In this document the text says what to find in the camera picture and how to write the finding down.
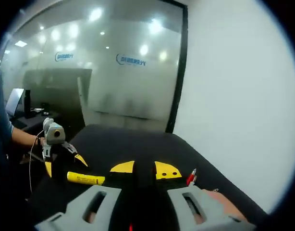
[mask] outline yellow highlighter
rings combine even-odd
[[[102,185],[105,181],[105,177],[97,177],[92,175],[84,175],[75,172],[67,172],[67,180],[69,182],[79,184],[90,184],[90,185]]]

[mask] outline desk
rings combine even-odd
[[[15,119],[12,124],[14,123],[15,127],[16,127],[16,120],[20,121],[21,123],[24,123],[26,125],[25,128],[23,128],[22,130],[28,133],[35,133],[37,131],[41,131],[43,129],[43,121],[45,118],[50,117],[53,119],[58,119],[60,117],[59,113],[56,113],[54,111],[50,111],[49,115],[47,116],[42,116],[41,113],[36,114],[35,117],[32,118],[25,118],[25,117],[21,117],[18,119]]]
[[[89,125],[70,143],[95,174],[100,176],[106,176],[117,164],[135,160],[141,187],[152,184],[151,169],[154,161],[175,166],[182,176],[188,176],[197,168],[196,185],[199,188],[218,188],[219,192],[253,224],[260,223],[266,217],[266,213],[254,201],[176,135]],[[40,222],[59,211],[65,212],[67,203],[89,187],[70,182],[58,183],[46,176],[29,199],[32,212],[36,215],[35,222]]]

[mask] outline company logo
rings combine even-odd
[[[63,53],[57,52],[55,55],[55,61],[59,62],[59,61],[67,60],[67,59],[72,59],[73,56],[74,54],[71,54],[71,53],[63,54]]]
[[[141,66],[146,65],[146,61],[126,57],[126,56],[120,55],[120,54],[117,54],[115,59],[116,59],[117,63],[120,64],[120,65],[125,65],[125,64],[128,64],[128,65],[135,64],[135,65],[141,65]]]

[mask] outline glass wall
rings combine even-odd
[[[182,17],[181,8],[160,0],[58,3],[10,39],[1,60],[5,97],[30,89],[34,105],[48,102],[78,129],[165,131]]]

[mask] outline gray 3d printed part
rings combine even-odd
[[[255,226],[246,221],[233,219],[223,213],[223,205],[212,199],[197,186],[168,190],[169,197],[177,215],[180,231],[245,231]],[[204,222],[197,224],[186,197],[190,198]]]
[[[111,214],[120,192],[121,189],[94,185],[71,201],[67,205],[65,214],[57,213],[37,224],[36,228],[40,231],[107,231]],[[97,216],[95,216],[93,223],[87,223],[84,221],[84,216],[99,193],[105,197],[98,208]]]

